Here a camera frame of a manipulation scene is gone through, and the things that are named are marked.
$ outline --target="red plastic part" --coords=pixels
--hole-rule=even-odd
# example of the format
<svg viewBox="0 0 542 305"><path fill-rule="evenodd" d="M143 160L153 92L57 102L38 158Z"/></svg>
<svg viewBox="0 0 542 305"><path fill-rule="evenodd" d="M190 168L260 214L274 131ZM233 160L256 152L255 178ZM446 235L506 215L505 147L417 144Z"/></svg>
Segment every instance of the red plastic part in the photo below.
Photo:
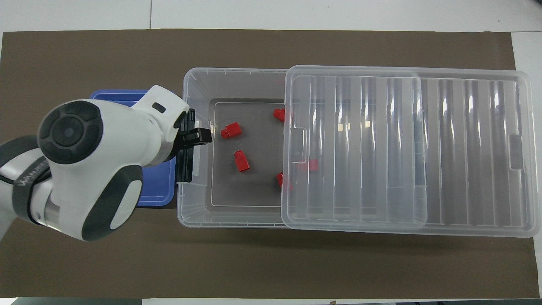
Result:
<svg viewBox="0 0 542 305"><path fill-rule="evenodd" d="M238 150L234 153L235 156L235 165L239 171L245 171L250 168L248 165L247 157L244 155L242 150Z"/></svg>
<svg viewBox="0 0 542 305"><path fill-rule="evenodd" d="M276 176L277 181L279 182L279 186L282 188L282 183L284 181L284 174L280 173ZM290 190L294 189L294 186L290 183Z"/></svg>
<svg viewBox="0 0 542 305"><path fill-rule="evenodd" d="M284 115L285 115L285 113L286 113L286 110L284 108L275 109L275 111L273 111L273 117L277 118L279 121L284 123Z"/></svg>
<svg viewBox="0 0 542 305"><path fill-rule="evenodd" d="M238 122L233 122L220 131L220 135L225 139L238 136L242 133Z"/></svg>
<svg viewBox="0 0 542 305"><path fill-rule="evenodd" d="M284 175L280 173L276 176L276 179L279 181L279 186L282 187L282 180L284 180Z"/></svg>

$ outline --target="clear plastic container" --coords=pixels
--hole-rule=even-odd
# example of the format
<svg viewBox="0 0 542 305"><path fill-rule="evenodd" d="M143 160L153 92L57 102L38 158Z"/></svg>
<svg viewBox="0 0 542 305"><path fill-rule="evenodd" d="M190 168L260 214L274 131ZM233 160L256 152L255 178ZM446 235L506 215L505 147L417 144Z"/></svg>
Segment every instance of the clear plastic container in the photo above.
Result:
<svg viewBox="0 0 542 305"><path fill-rule="evenodd" d="M196 110L196 127L213 142L194 148L192 182L178 184L177 216L188 227L284 227L280 216L284 124L284 69L194 68L183 98ZM220 130L238 122L242 134ZM250 170L239 172L234 152L243 150Z"/></svg>

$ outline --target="blue plastic lid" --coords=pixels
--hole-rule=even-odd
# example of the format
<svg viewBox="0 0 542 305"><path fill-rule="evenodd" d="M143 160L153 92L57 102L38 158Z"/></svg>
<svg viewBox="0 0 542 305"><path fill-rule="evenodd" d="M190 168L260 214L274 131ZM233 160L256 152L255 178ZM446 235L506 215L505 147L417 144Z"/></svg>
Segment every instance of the blue plastic lid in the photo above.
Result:
<svg viewBox="0 0 542 305"><path fill-rule="evenodd" d="M147 90L98 90L91 99L112 101L131 107ZM157 166L143 168L143 189L138 206L165 206L175 190L175 158Z"/></svg>

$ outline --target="gray surface inside box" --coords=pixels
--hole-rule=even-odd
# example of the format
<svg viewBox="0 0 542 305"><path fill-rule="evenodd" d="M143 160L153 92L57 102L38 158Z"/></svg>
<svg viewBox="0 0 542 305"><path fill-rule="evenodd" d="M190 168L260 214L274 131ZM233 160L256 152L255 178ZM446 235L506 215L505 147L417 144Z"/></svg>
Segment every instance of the gray surface inside box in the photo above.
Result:
<svg viewBox="0 0 542 305"><path fill-rule="evenodd" d="M242 134L215 137L212 153L212 188L209 210L277 211L281 189L276 175L282 172L284 123L273 117L283 108L277 99L214 99L210 103L215 134L238 122ZM234 152L243 150L250 169L239 172Z"/></svg>

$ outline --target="transparent storage box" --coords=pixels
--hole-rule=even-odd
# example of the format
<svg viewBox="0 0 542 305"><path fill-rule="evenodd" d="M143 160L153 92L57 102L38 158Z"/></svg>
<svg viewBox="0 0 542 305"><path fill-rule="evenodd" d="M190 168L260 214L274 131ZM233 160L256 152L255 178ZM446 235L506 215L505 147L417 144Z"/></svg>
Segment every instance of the transparent storage box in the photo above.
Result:
<svg viewBox="0 0 542 305"><path fill-rule="evenodd" d="M195 149L193 181L178 185L185 226L503 237L539 229L521 72L195 68L183 93L214 136ZM284 124L272 116L282 107ZM222 139L233 122L243 134ZM242 173L239 149L251 166Z"/></svg>
<svg viewBox="0 0 542 305"><path fill-rule="evenodd" d="M183 99L196 110L196 127L213 142L194 147L192 182L178 184L177 216L188 227L284 227L280 217L285 69L194 68L184 78ZM238 122L242 134L220 130ZM250 170L239 172L243 150Z"/></svg>

